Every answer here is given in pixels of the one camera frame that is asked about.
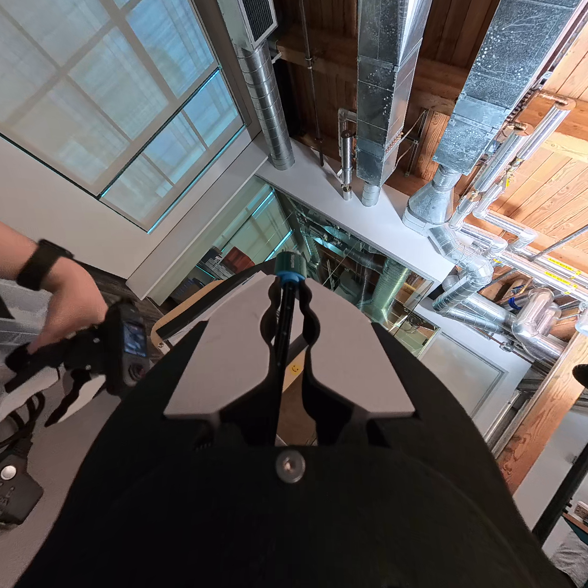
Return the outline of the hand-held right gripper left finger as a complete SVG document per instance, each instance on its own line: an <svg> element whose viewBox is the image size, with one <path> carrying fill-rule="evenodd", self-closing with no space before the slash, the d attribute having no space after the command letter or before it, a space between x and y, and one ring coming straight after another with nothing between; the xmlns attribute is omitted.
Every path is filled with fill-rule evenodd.
<svg viewBox="0 0 588 588"><path fill-rule="evenodd" d="M246 396L267 393L279 411L273 338L279 279L257 272L204 313L204 329L164 410L168 419L220 420Z"/></svg>

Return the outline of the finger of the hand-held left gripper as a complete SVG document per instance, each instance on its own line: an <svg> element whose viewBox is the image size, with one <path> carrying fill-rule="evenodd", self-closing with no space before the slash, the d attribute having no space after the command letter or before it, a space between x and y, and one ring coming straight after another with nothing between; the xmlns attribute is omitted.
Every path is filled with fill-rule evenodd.
<svg viewBox="0 0 588 588"><path fill-rule="evenodd" d="M52 426L85 407L105 387L106 376L85 369L64 371L60 379L62 399L59 405L48 416L45 425Z"/></svg>

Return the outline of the person's left hand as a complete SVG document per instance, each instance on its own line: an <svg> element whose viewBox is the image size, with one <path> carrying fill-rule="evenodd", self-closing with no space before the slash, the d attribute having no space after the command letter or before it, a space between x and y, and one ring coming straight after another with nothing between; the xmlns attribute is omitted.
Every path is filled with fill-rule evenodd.
<svg viewBox="0 0 588 588"><path fill-rule="evenodd" d="M43 328L28 346L29 354L104 321L107 304L92 276L77 262L60 257L40 287L51 298Z"/></svg>

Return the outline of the black wristband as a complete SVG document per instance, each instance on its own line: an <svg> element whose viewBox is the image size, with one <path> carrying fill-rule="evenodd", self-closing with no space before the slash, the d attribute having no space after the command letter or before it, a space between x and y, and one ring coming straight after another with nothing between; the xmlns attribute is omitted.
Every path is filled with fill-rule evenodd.
<svg viewBox="0 0 588 588"><path fill-rule="evenodd" d="M27 290L40 291L44 280L60 258L75 259L74 255L64 247L46 239L39 240L34 253L19 272L16 284Z"/></svg>

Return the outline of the black device with round button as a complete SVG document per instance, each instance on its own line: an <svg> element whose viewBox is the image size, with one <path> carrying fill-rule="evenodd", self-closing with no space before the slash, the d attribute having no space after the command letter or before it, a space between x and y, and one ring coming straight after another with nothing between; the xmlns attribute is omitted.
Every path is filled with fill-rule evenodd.
<svg viewBox="0 0 588 588"><path fill-rule="evenodd" d="M27 465L26 458L1 453L1 526L21 525L43 496Z"/></svg>

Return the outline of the bundle of insulated silver pipes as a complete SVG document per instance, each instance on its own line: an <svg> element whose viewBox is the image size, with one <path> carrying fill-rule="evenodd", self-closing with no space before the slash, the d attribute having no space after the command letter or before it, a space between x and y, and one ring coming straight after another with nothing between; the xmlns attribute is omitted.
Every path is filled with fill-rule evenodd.
<svg viewBox="0 0 588 588"><path fill-rule="evenodd" d="M576 108L571 98L548 92L540 92L539 98L553 105L538 126L511 124L510 134L483 166L471 192L462 197L450 219L429 228L427 236L458 272L443 283L443 293L433 301L435 312L486 334L501 334L508 345L521 347L533 359L554 362L565 347L548 336L562 312L556 294L579 304L575 330L587 336L587 275L549 256L550 251L532 253L537 233L490 210L518 167ZM511 298L506 307L491 302L479 291L489 286L498 266L508 266L538 286L519 299Z"/></svg>

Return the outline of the shiny silver pipe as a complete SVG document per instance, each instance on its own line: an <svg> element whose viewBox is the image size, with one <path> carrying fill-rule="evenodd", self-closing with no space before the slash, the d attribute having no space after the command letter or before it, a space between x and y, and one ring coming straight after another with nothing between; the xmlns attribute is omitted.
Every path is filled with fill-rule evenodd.
<svg viewBox="0 0 588 588"><path fill-rule="evenodd" d="M341 158L341 170L337 177L341 183L342 197L344 201L352 199L352 176L354 161L354 125L357 123L356 113L339 108L337 112L337 128L339 132L339 154Z"/></svg>

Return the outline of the black metal pole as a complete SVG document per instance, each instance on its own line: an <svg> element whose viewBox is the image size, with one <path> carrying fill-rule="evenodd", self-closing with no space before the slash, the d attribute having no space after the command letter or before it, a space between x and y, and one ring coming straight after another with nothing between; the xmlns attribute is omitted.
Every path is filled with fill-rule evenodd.
<svg viewBox="0 0 588 588"><path fill-rule="evenodd" d="M570 470L557 488L539 520L532 529L532 534L543 546L549 535L555 528L558 519L564 515L564 511L579 488L587 474L587 445L584 446Z"/></svg>

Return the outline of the large frosted window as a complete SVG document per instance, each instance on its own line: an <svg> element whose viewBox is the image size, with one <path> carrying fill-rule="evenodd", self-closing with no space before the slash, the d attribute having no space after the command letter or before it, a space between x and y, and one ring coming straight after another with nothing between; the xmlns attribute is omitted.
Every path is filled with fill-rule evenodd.
<svg viewBox="0 0 588 588"><path fill-rule="evenodd" d="M1 1L1 135L143 231L245 126L192 1Z"/></svg>

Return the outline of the thin dark pipe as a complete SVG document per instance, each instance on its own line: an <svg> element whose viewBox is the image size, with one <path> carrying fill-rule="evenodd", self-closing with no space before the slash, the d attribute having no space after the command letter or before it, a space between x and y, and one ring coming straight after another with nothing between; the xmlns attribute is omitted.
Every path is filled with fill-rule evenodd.
<svg viewBox="0 0 588 588"><path fill-rule="evenodd" d="M305 1L298 1L299 6L299 14L300 14L300 25L302 30L303 36L303 43L304 43L304 51L305 51L305 64L307 75L309 79L309 87L311 92L311 99L312 99L312 110L313 110L313 118L314 118L314 128L315 128L315 140L318 146L319 151L319 163L321 167L325 165L325 157L323 152L323 141L322 141L322 133L320 130L319 124L319 115L318 115L318 105L316 100L316 90L315 90L315 81L313 75L313 55L311 52L311 44L308 34L307 28L307 20L306 20L306 11L305 11Z"/></svg>

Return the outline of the metal vent grille box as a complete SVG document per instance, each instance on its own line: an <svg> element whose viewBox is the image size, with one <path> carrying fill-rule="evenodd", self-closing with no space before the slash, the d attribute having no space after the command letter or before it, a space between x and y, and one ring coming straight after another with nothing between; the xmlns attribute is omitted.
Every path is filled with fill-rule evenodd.
<svg viewBox="0 0 588 588"><path fill-rule="evenodd" d="M217 1L234 46L255 51L277 28L273 1Z"/></svg>

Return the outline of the interior glass wall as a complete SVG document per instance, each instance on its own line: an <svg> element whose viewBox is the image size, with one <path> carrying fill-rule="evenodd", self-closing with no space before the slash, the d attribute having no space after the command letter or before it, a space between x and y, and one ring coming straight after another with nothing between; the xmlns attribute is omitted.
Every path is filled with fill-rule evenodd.
<svg viewBox="0 0 588 588"><path fill-rule="evenodd" d="M297 252L308 277L346 299L420 356L437 327L414 308L432 282L336 226L318 212L253 176L212 230L215 238L180 286L175 302L214 280Z"/></svg>

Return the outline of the brown wooden post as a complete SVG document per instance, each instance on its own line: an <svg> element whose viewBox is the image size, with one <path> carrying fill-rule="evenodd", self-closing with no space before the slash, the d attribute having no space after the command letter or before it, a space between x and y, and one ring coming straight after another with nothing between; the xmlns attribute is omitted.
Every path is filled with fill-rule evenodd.
<svg viewBox="0 0 588 588"><path fill-rule="evenodd" d="M513 496L584 386L573 376L578 364L587 363L587 336L575 333L562 355L539 386L496 462Z"/></svg>

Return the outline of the rectangular silver duct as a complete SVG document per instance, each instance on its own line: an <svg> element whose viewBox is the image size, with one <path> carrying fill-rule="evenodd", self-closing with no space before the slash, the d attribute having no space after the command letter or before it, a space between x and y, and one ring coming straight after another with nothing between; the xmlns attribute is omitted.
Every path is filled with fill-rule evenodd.
<svg viewBox="0 0 588 588"><path fill-rule="evenodd" d="M358 1L356 175L375 206L393 173L431 1Z"/></svg>

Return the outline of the rectangular duct with reducer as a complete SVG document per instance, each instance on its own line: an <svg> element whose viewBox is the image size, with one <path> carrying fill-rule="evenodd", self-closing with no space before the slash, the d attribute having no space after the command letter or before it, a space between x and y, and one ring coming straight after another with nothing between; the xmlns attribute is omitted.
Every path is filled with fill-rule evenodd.
<svg viewBox="0 0 588 588"><path fill-rule="evenodd" d="M435 175L408 200L408 228L427 236L449 221L458 180L472 172L586 4L498 3L432 158Z"/></svg>

